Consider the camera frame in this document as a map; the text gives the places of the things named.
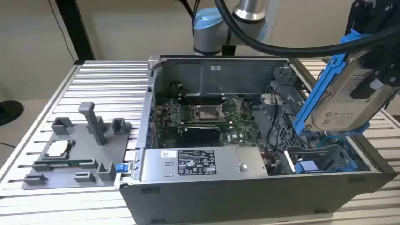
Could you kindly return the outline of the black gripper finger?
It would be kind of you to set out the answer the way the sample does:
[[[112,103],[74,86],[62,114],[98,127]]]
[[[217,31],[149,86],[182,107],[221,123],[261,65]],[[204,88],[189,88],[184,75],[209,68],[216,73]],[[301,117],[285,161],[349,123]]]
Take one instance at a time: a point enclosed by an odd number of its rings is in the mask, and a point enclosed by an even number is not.
[[[353,99],[366,99],[384,86],[400,86],[400,41],[394,40],[370,49],[361,57],[361,68],[370,69],[366,77],[349,94]]]

